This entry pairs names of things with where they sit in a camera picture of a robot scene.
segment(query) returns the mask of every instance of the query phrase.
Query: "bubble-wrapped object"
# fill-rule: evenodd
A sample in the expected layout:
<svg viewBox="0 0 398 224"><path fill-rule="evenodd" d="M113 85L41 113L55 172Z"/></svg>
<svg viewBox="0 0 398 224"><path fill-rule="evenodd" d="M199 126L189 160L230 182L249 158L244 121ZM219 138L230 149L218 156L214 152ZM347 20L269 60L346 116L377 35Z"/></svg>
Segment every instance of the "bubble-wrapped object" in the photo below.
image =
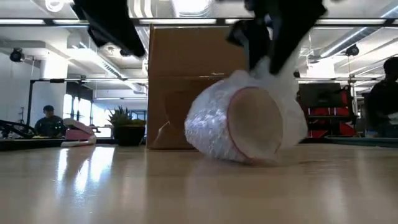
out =
<svg viewBox="0 0 398 224"><path fill-rule="evenodd" d="M268 74L262 59L248 74L235 71L204 90L185 120L187 141L202 153L243 163L275 162L277 152L307 135L299 89L288 62L280 74Z"/></svg>

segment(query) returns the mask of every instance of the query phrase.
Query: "person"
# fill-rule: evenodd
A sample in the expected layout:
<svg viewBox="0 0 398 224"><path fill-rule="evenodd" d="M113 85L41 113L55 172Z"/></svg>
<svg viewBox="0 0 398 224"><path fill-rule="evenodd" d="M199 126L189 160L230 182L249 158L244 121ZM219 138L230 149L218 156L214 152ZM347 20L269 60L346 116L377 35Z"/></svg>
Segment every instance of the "person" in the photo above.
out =
<svg viewBox="0 0 398 224"><path fill-rule="evenodd" d="M398 98L398 57L389 58L383 67L385 79L377 83L368 96L368 121L379 137L398 138L398 130L395 134L391 133L395 128L389 118L390 115L398 113L398 103L394 101Z"/></svg>
<svg viewBox="0 0 398 224"><path fill-rule="evenodd" d="M54 107L51 105L44 106L44 118L38 120L35 130L39 136L43 137L61 137L65 135L66 127L63 125L62 118L54 115Z"/></svg>

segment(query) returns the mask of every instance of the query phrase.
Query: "computer monitor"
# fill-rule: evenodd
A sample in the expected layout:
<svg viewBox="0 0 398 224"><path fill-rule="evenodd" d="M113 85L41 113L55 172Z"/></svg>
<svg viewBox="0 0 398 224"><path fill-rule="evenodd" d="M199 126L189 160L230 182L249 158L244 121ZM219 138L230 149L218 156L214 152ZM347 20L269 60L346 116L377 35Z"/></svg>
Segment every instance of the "computer monitor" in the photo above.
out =
<svg viewBox="0 0 398 224"><path fill-rule="evenodd" d="M339 83L300 84L300 102L307 108L339 108L346 106Z"/></svg>

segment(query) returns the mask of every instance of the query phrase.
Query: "bubble wrap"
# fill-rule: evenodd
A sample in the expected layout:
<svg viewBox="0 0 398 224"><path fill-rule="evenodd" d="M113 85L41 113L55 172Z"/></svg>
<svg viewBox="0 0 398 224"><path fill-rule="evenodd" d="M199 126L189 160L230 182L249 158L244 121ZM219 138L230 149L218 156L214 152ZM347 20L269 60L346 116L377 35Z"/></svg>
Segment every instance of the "bubble wrap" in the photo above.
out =
<svg viewBox="0 0 398 224"><path fill-rule="evenodd" d="M294 65L288 62L280 75L273 76L267 73L269 60L264 58L250 75L238 70L229 78L208 87L192 103L185 120L187 141L210 157L252 163L253 158L243 154L233 144L227 127L227 110L237 91L247 87L258 87L268 91L282 116L283 136L278 150L296 145L307 135L307 124L301 107L295 101L299 84L293 77L293 67ZM256 160L277 159L274 155L276 149L256 150L270 152L262 153L267 156Z"/></svg>

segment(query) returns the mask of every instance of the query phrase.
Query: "table surface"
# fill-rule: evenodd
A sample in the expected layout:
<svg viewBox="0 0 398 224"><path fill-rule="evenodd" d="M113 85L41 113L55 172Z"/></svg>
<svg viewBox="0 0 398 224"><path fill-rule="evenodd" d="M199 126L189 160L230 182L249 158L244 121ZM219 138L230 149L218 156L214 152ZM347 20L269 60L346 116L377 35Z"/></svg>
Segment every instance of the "table surface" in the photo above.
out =
<svg viewBox="0 0 398 224"><path fill-rule="evenodd" d="M1 223L397 223L398 149L301 145L277 167L195 151L0 152Z"/></svg>

